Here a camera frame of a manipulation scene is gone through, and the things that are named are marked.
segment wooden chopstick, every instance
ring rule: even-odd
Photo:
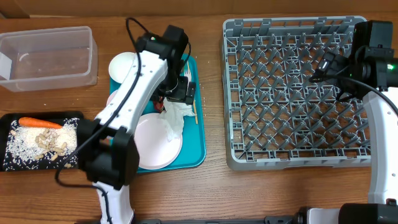
[[[198,124],[197,106],[195,100],[193,100],[193,112],[195,113],[195,122]]]

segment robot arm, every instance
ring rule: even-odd
[[[398,105],[398,88],[384,93]],[[372,179],[368,203],[398,200],[398,119],[391,107],[373,92],[363,98],[371,135]]]
[[[100,136],[78,153],[79,169],[86,172],[87,179],[100,190],[102,218],[108,223],[106,204],[113,224],[128,224],[134,219],[129,201],[129,183],[139,164],[139,154],[134,143],[138,120],[148,101],[169,101],[192,104],[196,84],[180,76],[183,67],[182,54],[188,44],[183,29],[169,26],[162,37],[145,33],[137,40],[137,52],[141,57],[141,74],[137,74],[138,60],[131,67],[110,104],[94,121],[80,120],[77,128],[78,145],[82,145],[96,130],[104,125],[126,97],[137,75],[135,88],[115,117]],[[112,145],[102,140],[112,137]]]
[[[391,42],[391,22],[360,22],[355,25],[350,58],[327,52],[315,70],[317,80],[341,89],[338,98],[347,92],[351,96],[345,99],[363,99],[371,135],[372,179],[368,204],[348,203],[339,210],[313,208],[307,212],[308,224],[398,223],[398,119],[394,109],[398,105],[398,59]]]

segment white plate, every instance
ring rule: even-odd
[[[182,135],[169,141],[158,113],[142,115],[138,121],[134,140],[139,153],[139,167],[161,169],[171,164],[181,151]]]

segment wooden table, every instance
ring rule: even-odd
[[[221,84],[222,24],[238,17],[339,16],[342,14],[268,14],[183,17],[138,17],[152,32],[162,34],[168,24],[183,27],[197,60],[207,155],[194,169],[141,174],[131,183],[131,204],[139,219],[263,218],[292,215],[301,206],[338,208],[346,202],[366,203],[370,168],[300,168],[234,172],[226,165]],[[363,13],[367,19],[390,20],[395,13]],[[90,26],[98,46],[98,84],[66,90],[9,93],[0,89],[0,115],[17,111],[80,110],[93,119],[109,93],[108,65],[132,45],[122,17],[16,19],[0,21],[0,32]],[[142,34],[132,25],[135,37]],[[393,48],[398,49],[394,30]],[[0,173],[0,223],[73,223],[99,218],[94,190],[59,187],[54,170]],[[88,183],[79,170],[63,172],[62,179]]]

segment teal tray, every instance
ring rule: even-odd
[[[205,126],[203,124],[203,112],[201,110],[200,86],[198,82],[198,69],[195,59],[190,57],[188,59],[189,67],[192,73],[192,81],[196,82],[197,89],[195,92],[195,103],[197,107],[198,124],[195,122],[195,117],[184,117],[184,129],[182,131],[182,148],[178,157],[167,167],[157,170],[146,170],[138,168],[138,173],[158,172],[165,170],[183,169],[199,166],[206,157],[205,144]],[[110,78],[109,94],[117,90],[120,84]],[[157,113],[153,103],[150,101],[144,109],[142,114]]]

